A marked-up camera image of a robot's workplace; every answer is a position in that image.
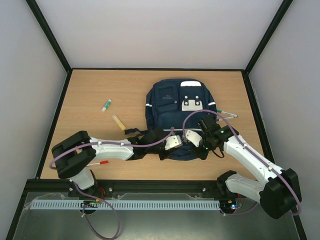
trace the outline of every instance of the black frame edge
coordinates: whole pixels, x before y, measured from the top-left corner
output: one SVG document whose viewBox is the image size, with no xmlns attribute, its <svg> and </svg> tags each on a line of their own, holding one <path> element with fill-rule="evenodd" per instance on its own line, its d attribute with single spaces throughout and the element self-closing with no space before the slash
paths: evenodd
<svg viewBox="0 0 320 240">
<path fill-rule="evenodd" d="M 254 94 L 253 87 L 251 85 L 249 75 L 245 73 L 245 70 L 242 71 L 241 73 L 242 73 L 246 93 L 250 102 L 255 126 L 260 138 L 263 154 L 268 160 L 270 160 L 272 163 L 275 163 L 274 156 L 272 154 L 271 147 L 268 141 L 265 125 L 263 123 L 263 120 L 260 114 L 260 110 L 258 107 L 256 96 Z"/>
<path fill-rule="evenodd" d="M 66 72 L 71 71 L 71 66 L 68 63 L 64 53 L 62 52 L 53 32 L 51 31 L 43 13 L 41 12 L 36 0 L 25 0 L 26 3 L 29 5 L 33 15 L 35 16 L 36 20 L 38 21 L 40 27 L 42 28 L 46 38 L 50 42 L 53 50 L 55 51 L 57 57 L 59 58 L 61 64 L 63 65 Z"/>
<path fill-rule="evenodd" d="M 216 71 L 216 72 L 241 72 L 236 68 L 165 68 L 165 67 L 73 67 L 73 70 L 132 70 L 132 71 Z"/>
<path fill-rule="evenodd" d="M 302 225 L 300 216 L 299 215 L 293 216 L 293 221 L 295 223 L 296 231 L 298 232 L 300 240 L 307 240 L 307 235 Z"/>
<path fill-rule="evenodd" d="M 250 106 L 252 109 L 252 114 L 255 121 L 256 129 L 258 131 L 258 135 L 260 138 L 263 154 L 268 160 L 270 160 L 272 163 L 275 163 L 275 159 L 272 154 L 272 150 L 268 141 L 265 125 L 263 123 L 260 110 L 258 108 L 256 96 L 254 94 L 254 90 L 253 90 L 249 75 L 246 73 L 245 70 L 242 71 L 242 77 L 243 77 L 246 93 L 250 102 Z M 307 240 L 307 236 L 306 236 L 304 227 L 302 225 L 300 216 L 299 215 L 293 216 L 293 220 L 294 220 L 299 238 L 301 240 Z"/>
<path fill-rule="evenodd" d="M 45 141 L 45 145 L 44 145 L 44 149 L 43 149 L 43 152 L 42 152 L 42 155 L 41 155 L 41 159 L 40 159 L 40 162 L 39 162 L 36 174 L 35 174 L 35 178 L 36 179 L 39 179 L 41 177 L 41 173 L 42 173 L 42 170 L 43 170 L 45 162 L 46 162 L 46 157 L 47 157 L 48 152 L 49 152 L 51 140 L 52 140 L 52 137 L 53 137 L 55 129 L 56 129 L 56 125 L 57 125 L 57 122 L 58 122 L 59 114 L 60 114 L 64 99 L 65 99 L 65 96 L 66 96 L 66 93 L 67 93 L 67 89 L 68 89 L 68 85 L 69 85 L 69 82 L 70 82 L 70 78 L 71 78 L 72 72 L 73 72 L 73 70 L 71 69 L 66 75 L 66 78 L 65 78 L 65 81 L 64 81 L 64 85 L 63 85 L 63 88 L 62 88 L 62 91 L 61 91 L 61 95 L 60 95 L 60 98 L 59 98 L 59 102 L 58 102 L 58 105 L 56 107 L 56 110 L 55 110 L 55 113 L 54 113 L 54 116 L 53 116 L 53 120 L 52 120 L 52 124 L 51 124 L 50 130 L 49 130 L 49 134 L 48 134 L 48 137 L 47 137 L 47 139 Z"/>
<path fill-rule="evenodd" d="M 6 240 L 12 240 L 14 238 L 22 210 L 24 209 L 24 206 L 25 206 L 25 202 L 26 202 L 26 196 L 22 194 L 20 201 L 18 203 L 18 206 L 15 210 L 9 231 L 6 235 L 6 238 L 5 238 Z"/>
<path fill-rule="evenodd" d="M 285 16 L 288 8 L 290 7 L 293 0 L 283 0 L 279 9 L 277 10 L 276 14 L 274 15 L 269 27 L 265 31 L 258 47 L 254 51 L 248 65 L 245 68 L 245 72 L 249 74 L 251 70 L 254 68 L 256 62 L 258 61 L 260 55 L 264 51 L 265 47 L 267 46 L 269 40 L 271 39 L 272 35 L 276 31 L 279 23 L 281 22 L 282 18 Z"/>
</svg>

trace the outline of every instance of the cable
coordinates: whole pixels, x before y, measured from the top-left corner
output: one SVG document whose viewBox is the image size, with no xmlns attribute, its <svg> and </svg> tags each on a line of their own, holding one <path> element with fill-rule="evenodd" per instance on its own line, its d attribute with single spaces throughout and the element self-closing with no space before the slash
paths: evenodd
<svg viewBox="0 0 320 240">
<path fill-rule="evenodd" d="M 183 124 L 182 124 L 182 138 L 185 138 L 186 137 L 186 133 L 185 133 L 185 125 L 186 125 L 186 122 L 187 120 L 194 114 L 196 113 L 200 113 L 200 112 L 207 112 L 207 113 L 211 113 L 211 114 L 215 114 L 217 115 L 218 117 L 220 117 L 227 125 L 228 127 L 230 128 L 231 132 L 233 133 L 235 139 L 239 142 L 239 144 L 244 148 L 246 149 L 252 156 L 254 156 L 257 160 L 259 160 L 264 166 L 266 166 L 267 168 L 269 168 L 269 164 L 267 164 L 261 157 L 259 157 L 254 151 L 252 151 L 250 148 L 248 148 L 244 142 L 242 142 L 240 140 L 240 138 L 238 137 L 238 135 L 236 134 L 235 130 L 233 129 L 233 127 L 230 125 L 230 123 L 223 117 L 221 116 L 221 114 L 215 112 L 215 111 L 211 111 L 211 110 L 207 110 L 207 109 L 201 109 L 201 110 L 197 110 L 197 111 L 193 111 L 192 113 L 190 113 L 183 121 Z M 274 170 L 272 167 L 270 169 L 277 177 L 279 177 L 279 179 L 284 183 L 284 185 L 288 188 L 288 190 L 290 191 L 290 193 L 292 194 L 294 200 L 296 201 L 296 204 L 298 206 L 298 210 L 297 212 L 288 212 L 288 214 L 292 215 L 292 216 L 296 216 L 296 215 L 299 215 L 301 213 L 301 203 L 298 199 L 298 196 L 296 195 L 295 191 L 292 189 L 292 187 L 289 185 L 289 183 L 284 179 L 283 176 L 281 176 L 276 170 Z"/>
<path fill-rule="evenodd" d="M 104 236 L 100 235 L 100 234 L 94 229 L 94 227 L 92 226 L 91 222 L 89 221 L 87 215 L 85 214 L 85 209 L 86 209 L 86 207 L 87 207 L 88 205 L 83 206 L 82 214 L 83 214 L 84 218 L 86 219 L 86 221 L 88 222 L 90 229 L 92 230 L 92 232 L 94 233 L 94 235 L 96 235 L 98 238 L 100 238 L 100 239 L 102 239 L 102 240 L 114 240 L 114 239 L 116 239 L 116 238 L 118 237 L 118 235 L 119 235 L 119 232 L 120 232 L 120 217 L 119 217 L 117 211 L 115 210 L 115 208 L 114 208 L 109 202 L 107 202 L 107 201 L 104 200 L 104 199 L 101 199 L 101 198 L 99 198 L 99 197 L 97 197 L 97 196 L 93 196 L 93 195 L 89 195 L 89 194 L 84 193 L 83 191 L 80 190 L 79 186 L 78 186 L 75 182 L 73 182 L 73 183 L 74 183 L 74 186 L 75 186 L 76 190 L 77 190 L 80 194 L 82 194 L 83 196 L 89 197 L 89 198 L 98 199 L 99 201 L 104 202 L 105 204 L 107 204 L 107 205 L 113 210 L 113 212 L 114 212 L 114 214 L 115 214 L 115 216 L 116 216 L 117 225 L 118 225 L 117 230 L 116 230 L 116 233 L 115 233 L 115 235 L 114 235 L 113 237 L 104 237 Z"/>
<path fill-rule="evenodd" d="M 65 155 L 68 155 L 70 153 L 72 153 L 75 150 L 78 149 L 82 149 L 85 147 L 89 147 L 89 146 L 93 146 L 93 145 L 102 145 L 102 144 L 112 144 L 112 145 L 118 145 L 118 146 L 124 146 L 124 147 L 134 147 L 134 148 L 149 148 L 152 147 L 154 145 L 160 144 L 163 141 L 165 141 L 167 138 L 169 138 L 172 134 L 174 134 L 174 128 L 171 127 L 170 128 L 170 133 L 165 136 L 164 138 L 160 139 L 159 141 L 156 141 L 154 143 L 150 143 L 150 144 L 145 144 L 145 145 L 137 145 L 137 144 L 130 144 L 130 143 L 121 143 L 121 142 L 114 142 L 114 141 L 95 141 L 95 142 L 89 142 L 89 143 L 85 143 L 85 144 L 81 144 L 79 146 L 75 146 L 63 153 L 61 153 L 60 155 L 56 156 L 50 163 L 49 163 L 49 168 L 56 170 L 57 168 L 53 166 L 53 164 L 58 161 L 60 158 L 64 157 Z"/>
</svg>

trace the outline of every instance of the backpack pocket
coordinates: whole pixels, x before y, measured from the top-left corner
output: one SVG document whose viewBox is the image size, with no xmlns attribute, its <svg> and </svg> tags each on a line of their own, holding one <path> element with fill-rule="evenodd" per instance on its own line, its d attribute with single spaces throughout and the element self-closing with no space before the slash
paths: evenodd
<svg viewBox="0 0 320 240">
<path fill-rule="evenodd" d="M 155 86 L 154 104 L 159 114 L 179 109 L 179 96 L 177 86 L 172 83 Z"/>
</svg>

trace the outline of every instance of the wooden tabletop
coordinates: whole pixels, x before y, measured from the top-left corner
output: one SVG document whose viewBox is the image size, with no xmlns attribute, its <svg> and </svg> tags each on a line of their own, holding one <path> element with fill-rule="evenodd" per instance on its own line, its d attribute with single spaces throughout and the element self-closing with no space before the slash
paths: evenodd
<svg viewBox="0 0 320 240">
<path fill-rule="evenodd" d="M 217 109 L 237 114 L 238 118 L 231 119 L 230 123 L 253 148 L 263 154 L 241 72 L 73 70 L 41 178 L 58 178 L 57 172 L 48 167 L 53 159 L 51 149 L 78 131 L 85 130 L 89 136 L 104 140 L 127 138 L 128 135 L 112 119 L 113 114 L 127 129 L 147 129 L 146 95 L 154 83 L 168 78 L 194 78 L 203 82 L 211 92 Z M 101 108 L 108 99 L 112 99 L 112 103 L 102 112 Z M 218 158 L 212 152 L 206 160 L 161 161 L 157 155 L 151 154 L 132 161 L 109 159 L 108 164 L 91 166 L 90 169 L 97 179 L 113 180 L 216 180 L 228 170 L 254 179 L 232 156 Z"/>
</svg>

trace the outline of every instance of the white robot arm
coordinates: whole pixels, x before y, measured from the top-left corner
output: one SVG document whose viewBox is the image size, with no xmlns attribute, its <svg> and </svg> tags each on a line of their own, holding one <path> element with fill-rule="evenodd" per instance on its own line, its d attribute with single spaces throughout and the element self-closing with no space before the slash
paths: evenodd
<svg viewBox="0 0 320 240">
<path fill-rule="evenodd" d="M 235 129 L 233 130 L 236 136 L 228 126 L 221 128 L 211 115 L 201 119 L 199 126 L 203 136 L 192 130 L 187 130 L 185 133 L 185 140 L 194 145 L 192 153 L 201 159 L 206 159 L 208 152 L 213 151 L 218 157 L 223 158 L 224 151 L 237 159 L 256 178 L 256 180 L 252 180 L 230 170 L 217 179 L 218 188 L 222 193 L 238 193 L 250 198 L 260 203 L 268 215 L 278 219 L 293 209 L 297 202 L 289 189 L 273 172 L 275 171 L 289 183 L 301 202 L 298 176 L 292 169 L 283 170 L 280 166 L 272 163 L 252 148 Z M 222 156 L 215 152 L 217 148 Z"/>
</svg>

